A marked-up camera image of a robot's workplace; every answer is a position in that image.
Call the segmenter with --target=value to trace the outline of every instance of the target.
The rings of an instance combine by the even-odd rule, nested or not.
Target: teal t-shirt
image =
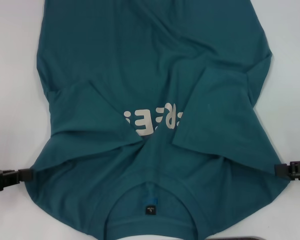
[[[99,240],[241,221],[289,183],[253,109],[271,55],[249,0],[45,0],[29,195]]]

